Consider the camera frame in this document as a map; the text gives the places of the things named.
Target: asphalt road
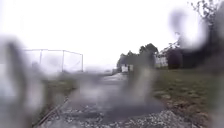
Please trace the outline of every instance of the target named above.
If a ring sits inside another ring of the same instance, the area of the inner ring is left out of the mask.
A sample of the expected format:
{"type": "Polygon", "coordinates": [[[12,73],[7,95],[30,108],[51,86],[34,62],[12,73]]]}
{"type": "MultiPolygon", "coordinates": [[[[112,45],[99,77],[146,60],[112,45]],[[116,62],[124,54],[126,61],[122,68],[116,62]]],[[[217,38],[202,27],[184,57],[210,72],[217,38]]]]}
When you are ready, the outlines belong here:
{"type": "Polygon", "coordinates": [[[165,110],[153,97],[144,103],[132,101],[124,91],[126,80],[125,76],[116,74],[83,83],[39,128],[195,127],[165,110]]]}

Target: grass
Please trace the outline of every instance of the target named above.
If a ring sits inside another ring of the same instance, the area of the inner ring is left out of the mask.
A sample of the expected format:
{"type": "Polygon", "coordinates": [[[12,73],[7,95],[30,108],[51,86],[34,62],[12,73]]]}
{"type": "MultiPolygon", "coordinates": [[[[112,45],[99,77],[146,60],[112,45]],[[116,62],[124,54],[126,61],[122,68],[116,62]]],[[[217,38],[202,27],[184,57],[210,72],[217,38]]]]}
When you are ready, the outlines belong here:
{"type": "Polygon", "coordinates": [[[169,109],[186,120],[202,126],[210,122],[209,111],[214,107],[217,77],[194,70],[158,70],[154,95],[169,109]]]}
{"type": "Polygon", "coordinates": [[[33,120],[33,126],[44,118],[51,110],[53,110],[58,104],[62,103],[69,94],[74,91],[76,83],[70,78],[58,78],[57,80],[44,80],[45,85],[45,106],[40,114],[33,120]]]}

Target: fence post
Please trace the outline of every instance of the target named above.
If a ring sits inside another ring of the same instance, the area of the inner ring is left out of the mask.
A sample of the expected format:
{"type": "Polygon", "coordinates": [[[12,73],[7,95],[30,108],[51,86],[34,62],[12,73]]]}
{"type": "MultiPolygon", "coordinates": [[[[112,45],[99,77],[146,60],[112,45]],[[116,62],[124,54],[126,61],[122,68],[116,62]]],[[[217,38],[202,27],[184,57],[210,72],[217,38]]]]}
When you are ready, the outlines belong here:
{"type": "Polygon", "coordinates": [[[82,54],[82,71],[83,71],[83,54],[82,54]]]}
{"type": "Polygon", "coordinates": [[[63,55],[62,55],[62,69],[61,71],[63,72],[64,68],[64,56],[65,56],[65,50],[63,50],[63,55]]]}
{"type": "Polygon", "coordinates": [[[43,49],[40,50],[40,65],[41,65],[41,61],[42,61],[42,51],[43,51],[43,49]]]}

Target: sky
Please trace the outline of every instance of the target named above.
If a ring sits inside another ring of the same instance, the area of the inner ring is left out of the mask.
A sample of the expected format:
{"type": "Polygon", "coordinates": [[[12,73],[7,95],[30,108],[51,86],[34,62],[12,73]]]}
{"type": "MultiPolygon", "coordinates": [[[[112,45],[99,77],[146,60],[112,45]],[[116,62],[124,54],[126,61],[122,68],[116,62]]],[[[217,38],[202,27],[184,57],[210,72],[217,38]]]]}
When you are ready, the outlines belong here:
{"type": "Polygon", "coordinates": [[[26,49],[81,53],[84,68],[110,69],[116,67],[121,53],[129,50],[138,53],[139,47],[148,43],[162,50],[175,42],[169,26],[170,13],[186,3],[186,0],[0,0],[0,33],[16,36],[26,49]]]}

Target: chain-link fence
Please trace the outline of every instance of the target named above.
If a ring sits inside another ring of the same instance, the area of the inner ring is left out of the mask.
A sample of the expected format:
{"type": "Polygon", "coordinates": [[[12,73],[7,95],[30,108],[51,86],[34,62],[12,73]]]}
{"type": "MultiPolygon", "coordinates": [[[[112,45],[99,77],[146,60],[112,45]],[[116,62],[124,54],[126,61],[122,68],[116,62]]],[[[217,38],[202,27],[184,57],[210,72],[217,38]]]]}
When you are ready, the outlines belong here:
{"type": "Polygon", "coordinates": [[[66,50],[26,49],[30,64],[37,63],[46,72],[83,71],[83,55],[66,50]]]}

